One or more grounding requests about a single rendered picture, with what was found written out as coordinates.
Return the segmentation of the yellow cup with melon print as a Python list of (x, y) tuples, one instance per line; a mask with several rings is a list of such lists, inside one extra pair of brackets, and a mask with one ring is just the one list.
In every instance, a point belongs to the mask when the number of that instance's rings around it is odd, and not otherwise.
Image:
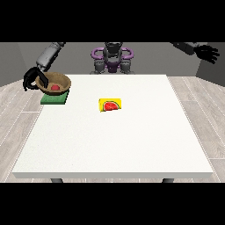
[(120, 98), (101, 98), (98, 101), (99, 111), (107, 112), (113, 110), (119, 110), (121, 108)]

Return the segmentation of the green square pad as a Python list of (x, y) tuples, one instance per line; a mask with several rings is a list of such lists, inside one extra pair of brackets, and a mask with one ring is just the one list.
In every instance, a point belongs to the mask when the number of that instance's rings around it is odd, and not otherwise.
[(45, 94), (40, 103), (42, 105), (64, 105), (66, 103), (69, 91), (64, 92), (62, 95), (50, 96)]

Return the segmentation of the brown wooden bowl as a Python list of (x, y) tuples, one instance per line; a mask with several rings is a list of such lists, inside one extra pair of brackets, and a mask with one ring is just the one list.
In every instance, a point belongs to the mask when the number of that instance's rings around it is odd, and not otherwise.
[[(47, 88), (44, 87), (44, 83), (40, 80), (39, 77), (35, 79), (35, 83), (38, 88), (45, 94), (50, 96), (59, 96), (64, 94), (71, 86), (70, 79), (64, 74), (58, 72), (45, 72), (45, 77), (48, 79)], [(59, 90), (53, 90), (52, 86), (57, 85), (60, 87)]]

